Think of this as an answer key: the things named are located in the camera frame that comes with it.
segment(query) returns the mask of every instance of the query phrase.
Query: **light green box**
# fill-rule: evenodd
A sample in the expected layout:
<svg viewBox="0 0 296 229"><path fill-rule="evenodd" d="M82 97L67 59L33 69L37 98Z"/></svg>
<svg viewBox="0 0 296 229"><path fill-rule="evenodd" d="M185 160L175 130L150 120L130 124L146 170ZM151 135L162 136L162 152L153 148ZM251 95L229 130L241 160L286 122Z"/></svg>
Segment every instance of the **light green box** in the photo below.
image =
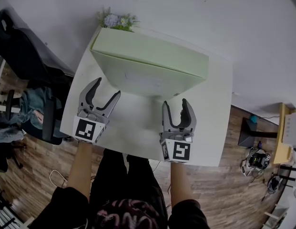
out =
<svg viewBox="0 0 296 229"><path fill-rule="evenodd" d="M102 28L91 52L115 88L170 99L208 75L208 56L139 33Z"/></svg>

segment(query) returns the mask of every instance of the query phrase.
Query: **floor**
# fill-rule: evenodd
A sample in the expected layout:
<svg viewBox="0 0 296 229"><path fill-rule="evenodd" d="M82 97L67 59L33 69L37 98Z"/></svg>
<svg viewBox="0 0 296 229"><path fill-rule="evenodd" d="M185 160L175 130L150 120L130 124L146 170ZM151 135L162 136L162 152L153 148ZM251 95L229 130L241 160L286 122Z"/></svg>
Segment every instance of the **floor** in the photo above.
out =
<svg viewBox="0 0 296 229"><path fill-rule="evenodd" d="M245 158L245 149L237 145L240 126L243 117L249 114L231 108L228 130L222 158L219 167L188 167L194 198L197 199L202 211L207 217L211 229L259 229L266 221L264 212L271 212L279 200L282 191L267 195L263 179L267 181L272 172L278 171L278 165L269 165L263 177L255 179L244 177L240 172L240 163ZM258 130L275 132L277 126L266 120L258 121ZM273 153L275 140L261 140L263 149ZM77 142L63 142L53 146L41 140L26 135L22 141L27 149L18 151L17 156L24 168L17 169L9 160L7 173L0 173L0 188L5 191L5 198L12 203L12 208L26 220L30 216L37 217L51 199L55 186L50 182L49 175L54 169L64 177L68 176L76 152ZM103 148L97 147L93 152L92 175L98 170L102 159ZM167 205L170 205L168 188L170 185L170 164L151 161ZM52 180L57 186L65 186L58 173L52 174Z"/></svg>
<svg viewBox="0 0 296 229"><path fill-rule="evenodd" d="M0 104L7 100L9 90L14 90L15 98L20 97L27 84L28 81L18 78L6 64L0 77Z"/></svg>

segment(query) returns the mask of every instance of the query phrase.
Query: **office chair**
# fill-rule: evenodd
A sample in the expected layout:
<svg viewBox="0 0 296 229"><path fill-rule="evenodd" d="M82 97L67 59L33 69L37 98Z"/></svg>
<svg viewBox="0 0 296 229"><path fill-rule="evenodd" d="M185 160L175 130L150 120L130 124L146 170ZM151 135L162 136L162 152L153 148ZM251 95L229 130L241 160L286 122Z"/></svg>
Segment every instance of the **office chair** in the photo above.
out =
<svg viewBox="0 0 296 229"><path fill-rule="evenodd" d="M46 86L52 89L54 98L46 101L44 116L47 118L44 118L42 130L35 128L30 120L21 127L31 136L59 145L62 138L53 136L54 122L62 118L72 78L42 62L34 45L24 32L14 28L5 10L0 11L0 55L19 78L29 80L27 88ZM10 91L7 99L7 117L10 117L11 107L19 101L13 99L13 94L14 91ZM61 110L56 110L56 98L61 101Z"/></svg>
<svg viewBox="0 0 296 229"><path fill-rule="evenodd" d="M8 162L7 159L13 159L19 169L23 168L23 165L18 162L14 154L15 148L26 148L26 146L13 146L10 143L0 143L0 172L7 172Z"/></svg>

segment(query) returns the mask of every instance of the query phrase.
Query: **purple flower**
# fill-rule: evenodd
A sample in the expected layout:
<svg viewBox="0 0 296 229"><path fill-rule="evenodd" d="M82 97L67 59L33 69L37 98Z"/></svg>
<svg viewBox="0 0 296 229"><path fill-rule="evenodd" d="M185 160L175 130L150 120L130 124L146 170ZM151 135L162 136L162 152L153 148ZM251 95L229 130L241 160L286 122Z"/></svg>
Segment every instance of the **purple flower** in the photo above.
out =
<svg viewBox="0 0 296 229"><path fill-rule="evenodd" d="M109 28L116 26L118 24L118 21L119 17L112 13L104 18L104 24Z"/></svg>

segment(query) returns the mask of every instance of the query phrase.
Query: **white cable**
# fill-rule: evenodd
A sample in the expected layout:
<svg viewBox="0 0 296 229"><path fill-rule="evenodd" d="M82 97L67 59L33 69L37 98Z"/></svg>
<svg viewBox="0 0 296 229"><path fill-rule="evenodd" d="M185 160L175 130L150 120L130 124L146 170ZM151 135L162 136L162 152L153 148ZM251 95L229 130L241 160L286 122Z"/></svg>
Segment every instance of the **white cable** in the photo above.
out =
<svg viewBox="0 0 296 229"><path fill-rule="evenodd" d="M160 162L158 162L158 164L157 164L157 166L156 166L156 168L154 169L154 171L156 171L156 169L158 168L158 165L160 164Z"/></svg>
<svg viewBox="0 0 296 229"><path fill-rule="evenodd" d="M59 173L59 175L64 179L64 181L66 181L67 182L67 180L65 179L65 177L64 176L62 176L62 174L58 171L58 170L52 170L52 172L49 174L49 180L51 181L51 183L55 186L55 187L58 187L57 185L55 185L53 182L52 182L52 180L51 180L51 175L52 175L52 173L54 172L54 171L56 171L56 172L58 172Z"/></svg>

